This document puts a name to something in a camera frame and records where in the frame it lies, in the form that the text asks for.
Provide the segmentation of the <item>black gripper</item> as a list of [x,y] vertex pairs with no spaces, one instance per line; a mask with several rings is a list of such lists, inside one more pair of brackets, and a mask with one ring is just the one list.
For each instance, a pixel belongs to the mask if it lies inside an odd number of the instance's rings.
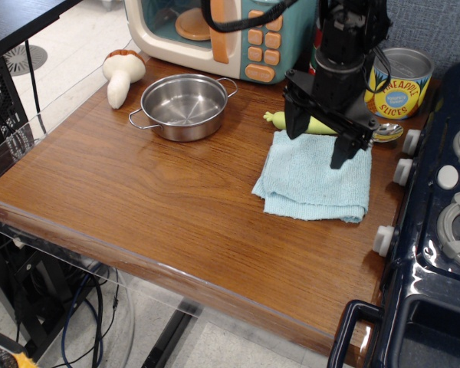
[[314,117],[334,130],[338,137],[330,161],[331,169],[340,169],[359,150],[366,150],[375,118],[363,102],[367,82],[367,56],[359,54],[350,62],[336,62],[317,50],[316,74],[290,69],[285,77],[284,116],[291,140],[305,133]]

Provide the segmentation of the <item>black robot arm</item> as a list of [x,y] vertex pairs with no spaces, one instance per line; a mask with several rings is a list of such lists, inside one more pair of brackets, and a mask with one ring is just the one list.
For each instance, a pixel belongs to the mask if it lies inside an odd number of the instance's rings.
[[339,169],[371,145],[380,126],[364,96],[378,92],[369,86],[368,77],[375,59],[387,62],[379,44],[391,21],[385,1],[322,1],[319,10],[322,38],[315,73],[286,73],[286,132],[290,139],[298,138],[311,117],[331,128],[337,138],[330,166]]

